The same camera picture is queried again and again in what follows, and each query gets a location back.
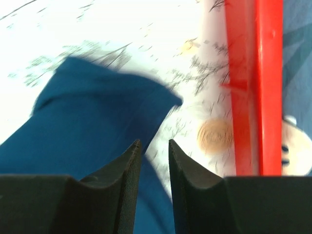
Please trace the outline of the navy blue mickey t-shirt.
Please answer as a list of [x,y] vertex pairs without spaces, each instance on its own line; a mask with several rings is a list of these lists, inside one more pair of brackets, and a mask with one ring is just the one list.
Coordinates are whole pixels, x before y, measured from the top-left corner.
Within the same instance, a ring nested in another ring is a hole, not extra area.
[[32,116],[0,147],[3,174],[97,171],[135,140],[146,152],[182,100],[163,85],[68,57],[38,96]]

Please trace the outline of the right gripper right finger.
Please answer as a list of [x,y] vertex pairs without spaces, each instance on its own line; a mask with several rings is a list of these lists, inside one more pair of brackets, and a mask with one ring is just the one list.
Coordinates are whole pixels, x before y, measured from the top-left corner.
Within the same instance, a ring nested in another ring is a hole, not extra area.
[[169,141],[178,234],[309,234],[312,179],[305,176],[219,177]]

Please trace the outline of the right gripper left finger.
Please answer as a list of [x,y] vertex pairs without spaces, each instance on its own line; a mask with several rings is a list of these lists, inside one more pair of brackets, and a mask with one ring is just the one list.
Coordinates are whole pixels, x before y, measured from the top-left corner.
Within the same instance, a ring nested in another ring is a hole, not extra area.
[[3,175],[3,234],[131,234],[141,166],[141,142],[101,169],[68,175]]

